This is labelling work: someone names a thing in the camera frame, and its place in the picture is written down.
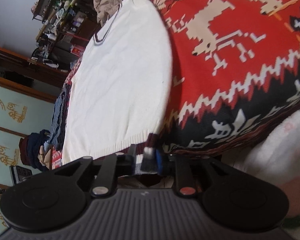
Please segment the folded blue jeans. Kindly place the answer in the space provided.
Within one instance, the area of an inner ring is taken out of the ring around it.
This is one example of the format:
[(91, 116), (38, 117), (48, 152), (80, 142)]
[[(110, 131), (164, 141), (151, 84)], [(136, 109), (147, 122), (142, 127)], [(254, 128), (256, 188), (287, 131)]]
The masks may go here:
[(56, 151), (61, 151), (64, 144), (70, 92), (71, 85), (64, 84), (53, 109), (49, 143)]

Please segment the white knit sweater vest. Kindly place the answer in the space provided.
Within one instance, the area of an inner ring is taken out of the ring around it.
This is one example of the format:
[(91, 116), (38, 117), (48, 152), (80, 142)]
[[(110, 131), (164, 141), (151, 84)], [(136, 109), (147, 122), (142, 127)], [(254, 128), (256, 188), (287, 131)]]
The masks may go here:
[(172, 50), (153, 3), (123, 0), (91, 38), (71, 82), (62, 162), (98, 159), (135, 144), (136, 173), (157, 172)]

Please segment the cardboard box of clothes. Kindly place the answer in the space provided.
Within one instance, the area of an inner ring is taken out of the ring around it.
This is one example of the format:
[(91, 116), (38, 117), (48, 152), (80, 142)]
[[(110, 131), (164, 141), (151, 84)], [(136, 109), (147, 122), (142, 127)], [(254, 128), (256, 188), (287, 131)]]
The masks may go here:
[(46, 129), (39, 133), (31, 133), (19, 140), (20, 159), (23, 165), (38, 169), (41, 172), (49, 170), (44, 159), (51, 149), (49, 144), (50, 132)]

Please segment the white fluffy pink-dot garment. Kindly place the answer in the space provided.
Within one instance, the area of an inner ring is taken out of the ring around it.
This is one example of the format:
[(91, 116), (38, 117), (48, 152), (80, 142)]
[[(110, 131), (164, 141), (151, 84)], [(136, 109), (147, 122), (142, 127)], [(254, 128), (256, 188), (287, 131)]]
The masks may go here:
[(226, 163), (280, 188), (289, 199), (288, 217), (300, 215), (300, 110), (266, 140), (235, 153)]

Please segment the red christmas pattern blanket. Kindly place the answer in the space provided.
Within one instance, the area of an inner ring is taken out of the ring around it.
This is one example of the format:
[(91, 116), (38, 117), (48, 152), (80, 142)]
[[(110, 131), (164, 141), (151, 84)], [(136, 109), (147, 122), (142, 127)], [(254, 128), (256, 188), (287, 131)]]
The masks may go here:
[(172, 83), (156, 151), (221, 154), (300, 103), (300, 0), (150, 0)]

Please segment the cluttered dark desk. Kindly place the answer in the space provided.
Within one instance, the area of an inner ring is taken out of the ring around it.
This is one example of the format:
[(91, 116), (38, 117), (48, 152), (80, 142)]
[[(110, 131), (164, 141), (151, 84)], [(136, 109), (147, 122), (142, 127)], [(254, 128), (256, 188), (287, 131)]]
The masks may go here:
[(55, 69), (70, 68), (100, 26), (93, 0), (36, 0), (31, 12), (42, 23), (31, 59)]

